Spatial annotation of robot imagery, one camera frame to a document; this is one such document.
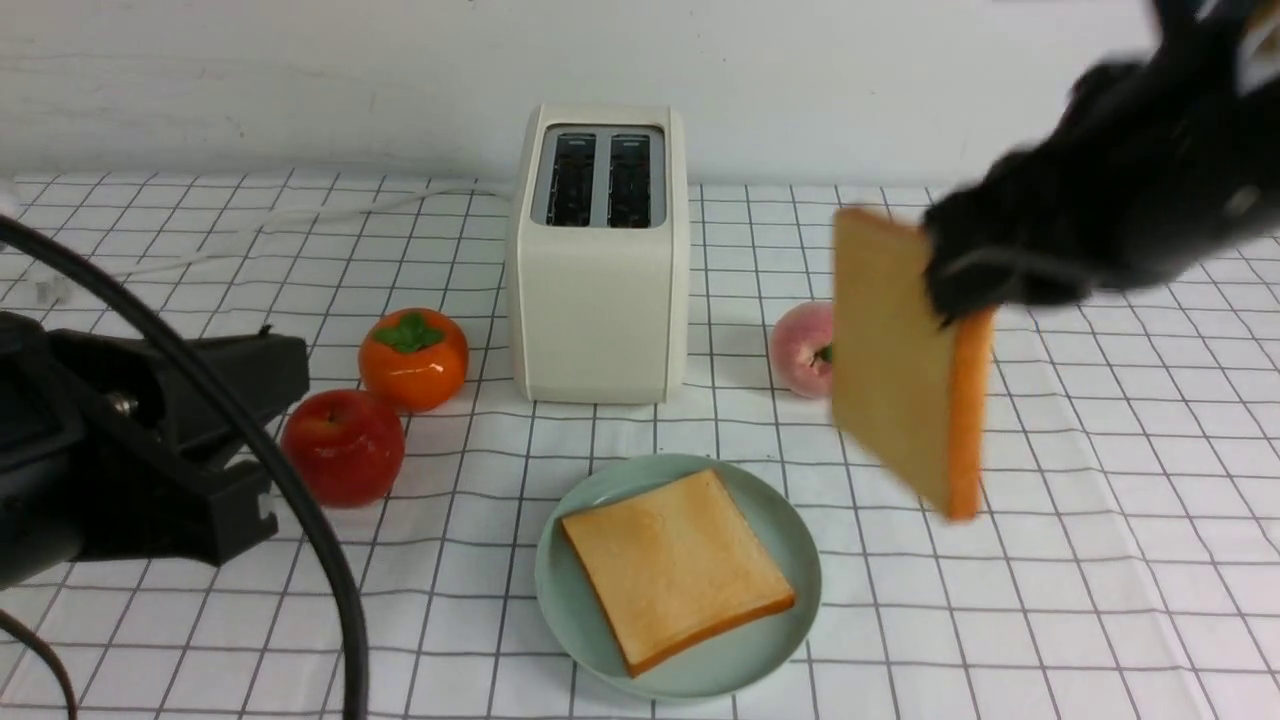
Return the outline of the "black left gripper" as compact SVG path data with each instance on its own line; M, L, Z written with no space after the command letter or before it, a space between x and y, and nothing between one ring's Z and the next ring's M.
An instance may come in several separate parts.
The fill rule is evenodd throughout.
M220 566L276 534L271 478L152 345L3 314L3 587L63 562Z

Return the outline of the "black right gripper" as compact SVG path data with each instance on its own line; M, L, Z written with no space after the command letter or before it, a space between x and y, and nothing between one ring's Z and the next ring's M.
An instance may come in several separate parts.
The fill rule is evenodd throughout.
M1130 227L1181 155L1176 140L1048 140L931 206L925 291L942 325L1005 304L1078 304L1169 282L1176 263Z

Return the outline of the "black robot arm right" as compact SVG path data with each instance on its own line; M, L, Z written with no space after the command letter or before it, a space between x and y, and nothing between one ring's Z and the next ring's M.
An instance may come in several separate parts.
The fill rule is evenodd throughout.
M925 211L945 325L1167 284L1277 231L1277 4L1152 9L1152 56L1089 67L1047 137Z

